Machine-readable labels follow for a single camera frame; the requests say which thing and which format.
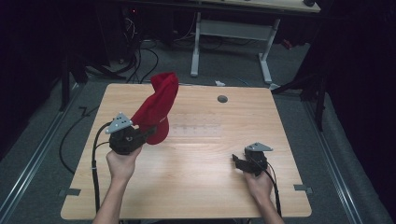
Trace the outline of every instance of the wooden table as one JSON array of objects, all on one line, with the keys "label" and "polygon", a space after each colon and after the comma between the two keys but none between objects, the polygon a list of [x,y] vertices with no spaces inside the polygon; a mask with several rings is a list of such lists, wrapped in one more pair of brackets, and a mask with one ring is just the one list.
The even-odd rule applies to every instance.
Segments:
[{"label": "wooden table", "polygon": [[[119,112],[131,117],[152,93],[149,84],[107,87],[70,186],[81,192],[66,196],[63,218],[94,218],[94,136]],[[228,102],[220,103],[220,95]],[[232,154],[244,159],[244,148],[256,142],[274,149],[265,156],[276,171],[283,216],[310,216],[305,192],[294,189],[302,180],[269,90],[180,86],[168,118],[168,137],[156,146],[145,144],[137,158],[123,197],[121,219],[259,217],[245,178],[232,161]],[[108,137],[102,132],[98,143]],[[103,145],[96,151],[101,200],[110,182],[106,164],[109,150]]]}]

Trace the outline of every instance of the human hand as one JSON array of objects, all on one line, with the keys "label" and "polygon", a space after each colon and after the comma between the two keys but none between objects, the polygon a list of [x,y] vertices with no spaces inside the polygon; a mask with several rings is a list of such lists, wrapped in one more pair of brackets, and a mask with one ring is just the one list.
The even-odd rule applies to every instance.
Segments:
[{"label": "human hand", "polygon": [[108,168],[111,174],[112,182],[121,182],[127,184],[134,174],[134,165],[142,147],[139,147],[129,155],[119,155],[111,150],[106,155]]},{"label": "human hand", "polygon": [[273,182],[267,173],[262,172],[259,176],[255,176],[254,174],[244,172],[244,176],[247,180],[250,194],[256,201],[259,211],[264,218],[264,223],[282,224],[284,221],[276,212],[276,209],[271,202]]},{"label": "human hand", "polygon": [[[271,174],[269,167],[267,168],[268,174]],[[273,182],[270,176],[262,172],[259,176],[244,172],[250,194],[257,203],[271,202],[270,195],[273,188]]]}]

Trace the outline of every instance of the hand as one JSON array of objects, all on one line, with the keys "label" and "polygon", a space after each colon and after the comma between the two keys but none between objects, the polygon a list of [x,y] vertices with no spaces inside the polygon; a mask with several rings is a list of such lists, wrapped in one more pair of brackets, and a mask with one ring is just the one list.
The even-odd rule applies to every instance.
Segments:
[{"label": "hand", "polygon": [[248,189],[258,205],[264,223],[282,224],[284,221],[271,202],[273,182],[268,174],[262,172],[259,176],[255,176],[244,172]]},{"label": "hand", "polygon": [[93,223],[119,222],[122,197],[129,179],[134,174],[134,164],[141,150],[142,147],[129,155],[119,155],[113,150],[107,153],[106,159],[110,169],[111,184]]},{"label": "hand", "polygon": [[111,150],[106,155],[108,168],[111,174],[111,182],[128,183],[134,174],[134,165],[142,147],[139,147],[129,155],[119,155]]},{"label": "hand", "polygon": [[[271,174],[269,167],[267,168],[268,174]],[[258,203],[267,203],[270,200],[273,182],[270,176],[262,172],[259,176],[244,172],[250,194]]]}]

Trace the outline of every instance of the small black object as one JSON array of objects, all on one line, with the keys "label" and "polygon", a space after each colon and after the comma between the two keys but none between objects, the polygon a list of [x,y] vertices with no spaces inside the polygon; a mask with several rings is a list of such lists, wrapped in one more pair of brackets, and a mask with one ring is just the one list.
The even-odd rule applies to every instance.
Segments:
[{"label": "small black object", "polygon": [[233,154],[233,161],[236,168],[254,174],[255,176],[260,175],[262,171],[267,169],[267,158],[262,151],[245,149],[245,157],[247,160],[243,161]]},{"label": "small black object", "polygon": [[108,142],[111,149],[117,152],[117,154],[128,155],[145,144],[148,137],[155,132],[156,127],[148,129],[146,133],[141,133],[139,129],[129,126],[112,133]]},{"label": "small black object", "polygon": [[304,0],[303,2],[308,7],[312,7],[315,4],[315,0]]}]

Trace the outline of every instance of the red fabric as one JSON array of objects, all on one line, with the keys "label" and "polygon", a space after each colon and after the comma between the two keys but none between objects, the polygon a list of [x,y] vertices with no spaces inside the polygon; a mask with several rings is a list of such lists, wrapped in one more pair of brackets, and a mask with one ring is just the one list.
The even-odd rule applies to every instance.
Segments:
[{"label": "red fabric", "polygon": [[146,99],[131,120],[134,125],[139,126],[142,133],[157,126],[156,133],[147,141],[150,145],[156,145],[161,143],[169,133],[167,115],[177,96],[178,79],[175,73],[160,73],[150,80],[155,92]]}]

